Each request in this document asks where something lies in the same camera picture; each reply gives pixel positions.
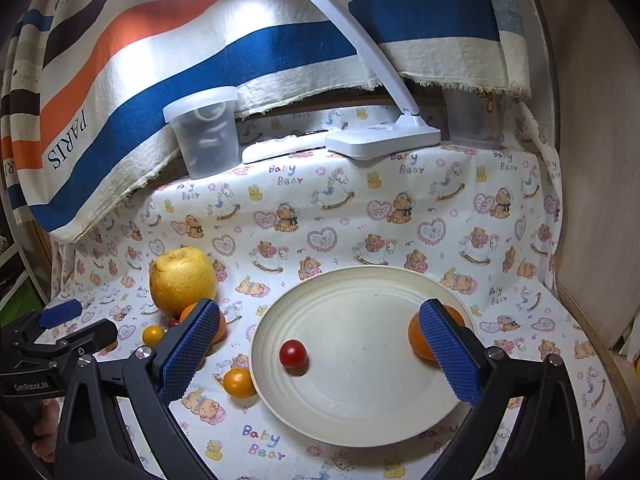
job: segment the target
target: small orange fruit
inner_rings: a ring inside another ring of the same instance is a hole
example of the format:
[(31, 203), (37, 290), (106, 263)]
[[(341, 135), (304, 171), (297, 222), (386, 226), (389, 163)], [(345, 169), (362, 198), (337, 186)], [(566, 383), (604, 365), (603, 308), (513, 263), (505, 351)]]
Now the small orange fruit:
[(246, 399), (255, 395), (254, 382), (247, 368), (231, 368), (222, 379), (222, 387), (236, 399)]
[[(444, 308), (447, 309), (447, 312), (451, 315), (451, 317), (458, 323), (460, 326), (465, 325), (465, 320), (460, 315), (460, 313), (453, 307), (445, 305)], [(437, 362), (436, 356), (433, 355), (431, 348), (427, 344), (422, 332), (420, 332), (420, 325), (418, 323), (418, 313), (416, 312), (414, 316), (411, 318), (409, 322), (409, 329), (407, 331), (407, 335), (409, 338), (409, 345), (411, 345), (411, 350), (414, 353), (421, 357), (422, 359), (426, 359), (427, 361)]]
[(162, 330), (161, 326), (150, 325), (146, 327), (144, 332), (142, 333), (142, 341), (145, 345), (153, 347), (160, 342), (163, 336), (164, 330)]
[[(185, 308), (180, 314), (180, 323), (184, 323), (184, 320), (187, 319), (187, 316), (191, 313), (197, 303), (190, 304), (187, 308)], [(226, 319), (225, 315), (220, 311), (220, 326), (218, 327), (218, 331), (216, 332), (216, 336), (213, 338), (211, 344), (219, 343), (226, 337)]]

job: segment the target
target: patterned tablecloth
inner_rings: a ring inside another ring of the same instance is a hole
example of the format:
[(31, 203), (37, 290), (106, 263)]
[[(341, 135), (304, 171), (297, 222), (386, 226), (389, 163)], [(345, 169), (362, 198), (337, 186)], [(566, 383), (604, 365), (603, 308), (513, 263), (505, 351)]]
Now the patterned tablecloth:
[[(118, 325), (118, 346), (98, 359), (128, 356), (142, 344), (145, 326), (168, 321), (149, 295), (151, 260), (181, 244), (201, 248), (216, 269), (226, 319), (236, 321), (171, 410), (215, 474), (417, 479), (459, 427), (465, 404), (408, 441), (339, 449), (289, 429), (257, 396), (230, 398), (218, 383), (230, 367), (248, 365), (260, 317), (300, 281), (352, 265), (404, 267), (457, 294), (486, 346), (517, 358), (564, 358), (580, 409), (585, 468), (596, 478), (620, 450), (623, 426), (593, 347), (549, 291), (562, 215), (558, 155), (524, 105), (508, 109), (505, 134), (505, 148), (496, 152), (445, 144), (364, 164), (315, 150), (139, 190), (79, 244), (60, 249), (63, 285), (52, 304), (77, 298), (84, 312), (42, 340), (109, 317)], [(121, 406), (143, 463), (161, 476), (128, 401)], [(510, 403), (478, 474), (495, 467), (518, 407)]]

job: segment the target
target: red cherry tomato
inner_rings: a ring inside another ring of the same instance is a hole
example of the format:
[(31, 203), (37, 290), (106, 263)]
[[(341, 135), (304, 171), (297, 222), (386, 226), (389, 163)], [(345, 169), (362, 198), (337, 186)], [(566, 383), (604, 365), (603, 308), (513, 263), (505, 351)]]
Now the red cherry tomato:
[(280, 347), (280, 362), (288, 370), (302, 368), (306, 359), (305, 346), (296, 339), (290, 339)]

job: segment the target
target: plate rim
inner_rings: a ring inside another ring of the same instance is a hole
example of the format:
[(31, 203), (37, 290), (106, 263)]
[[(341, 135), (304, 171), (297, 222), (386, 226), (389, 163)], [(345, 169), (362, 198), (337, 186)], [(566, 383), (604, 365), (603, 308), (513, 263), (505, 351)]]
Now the plate rim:
[[(267, 402), (267, 400), (264, 398), (264, 395), (262, 394), (260, 387), (257, 384), (257, 381), (255, 380), (255, 373), (254, 373), (254, 359), (253, 359), (253, 355), (254, 355), (254, 345), (255, 345), (255, 341), (256, 341), (256, 337), (255, 335), (258, 332), (258, 329), (260, 328), (261, 323), (263, 322), (263, 320), (266, 318), (266, 316), (268, 315), (269, 311), (271, 310), (271, 308), (273, 307), (274, 304), (276, 304), (276, 302), (280, 301), (284, 296), (286, 296), (287, 294), (291, 293), (293, 290), (295, 290), (295, 288), (297, 288), (299, 285), (301, 285), (302, 283), (310, 283), (312, 282), (314, 279), (316, 278), (325, 278), (327, 275), (329, 274), (333, 274), (334, 272), (345, 272), (347, 270), (352, 270), (352, 269), (359, 269), (359, 270), (364, 270), (364, 269), (393, 269), (394, 271), (401, 271), (401, 272), (405, 272), (408, 273), (412, 276), (419, 276), (421, 278), (424, 278), (430, 282), (433, 282), (435, 285), (443, 288), (444, 290), (446, 290), (448, 293), (450, 293), (457, 301), (458, 303), (463, 307), (466, 316), (468, 317), (471, 326), (469, 326), (468, 328), (475, 334), (476, 333), (476, 328), (474, 325), (474, 320), (473, 320), (473, 316), (470, 312), (470, 310), (468, 309), (468, 307), (463, 303), (462, 300), (460, 300), (460, 298), (458, 298), (453, 291), (448, 290), (444, 285), (442, 285), (440, 282), (438, 282), (437, 280), (433, 279), (431, 276), (425, 276), (424, 274), (421, 274), (420, 272), (415, 272), (414, 270), (409, 270), (409, 269), (404, 269), (402, 267), (381, 267), (381, 266), (358, 266), (358, 265), (354, 265), (354, 266), (347, 266), (347, 267), (340, 267), (339, 269), (332, 269), (332, 270), (328, 270), (327, 272), (322, 272), (321, 274), (316, 274), (315, 276), (311, 276), (310, 278), (307, 278), (304, 282), (299, 282), (296, 285), (292, 286), (289, 290), (285, 290), (282, 294), (280, 294), (272, 303), (271, 306), (267, 309), (267, 311), (264, 313), (264, 315), (260, 318), (260, 320), (258, 321), (258, 323), (256, 324), (255, 327), (255, 331), (254, 331), (254, 335), (251, 338), (251, 346), (249, 348), (249, 372), (252, 378), (252, 381), (254, 382), (254, 387), (255, 387), (255, 391), (257, 393), (257, 395), (260, 397), (260, 400), (267, 406), (267, 408), (269, 409), (269, 411), (271, 413), (273, 413), (273, 415), (275, 415), (280, 421), (282, 421), (287, 427), (291, 428), (292, 430), (297, 431), (300, 434), (303, 434), (306, 437), (312, 438), (313, 440), (317, 440), (318, 442), (323, 442), (325, 444), (329, 444), (330, 446), (339, 446), (339, 447), (353, 447), (353, 448), (370, 448), (370, 447), (381, 447), (381, 446), (390, 446), (391, 444), (396, 444), (398, 442), (404, 442), (405, 440), (408, 440), (410, 438), (413, 438), (419, 434), (421, 434), (423, 431), (428, 430), (429, 428), (424, 428), (423, 430), (419, 431), (418, 433), (403, 437), (401, 440), (392, 440), (391, 442), (380, 442), (378, 444), (348, 444), (345, 442), (339, 442), (337, 440), (327, 440), (327, 439), (322, 439), (322, 438), (318, 438), (317, 435), (313, 435), (308, 433), (307, 431), (303, 431), (300, 428), (298, 428), (297, 426), (295, 426), (294, 424), (292, 424), (291, 422), (289, 422), (288, 420), (285, 420), (283, 418), (283, 416), (281, 416), (274, 408), (273, 406), (270, 405), (270, 403)], [(451, 413), (461, 402), (457, 397), (455, 397), (454, 394), (454, 398), (456, 399), (456, 402), (453, 403), (452, 407), (443, 415), (443, 417), (439, 420), (443, 420), (444, 418), (446, 418), (449, 413)]]

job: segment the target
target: blue textured finger pad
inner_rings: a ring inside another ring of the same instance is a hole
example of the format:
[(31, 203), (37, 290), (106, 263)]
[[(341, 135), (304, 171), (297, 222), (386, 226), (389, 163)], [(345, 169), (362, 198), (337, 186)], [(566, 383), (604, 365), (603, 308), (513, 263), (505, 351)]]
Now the blue textured finger pad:
[(78, 316), (82, 316), (82, 304), (78, 300), (71, 300), (43, 310), (38, 323), (42, 328), (53, 328)]
[(479, 369), (431, 301), (420, 306), (418, 324), (456, 397), (474, 405), (482, 394)]
[(160, 372), (158, 395), (165, 406), (181, 399), (220, 327), (220, 308), (210, 301), (184, 334)]

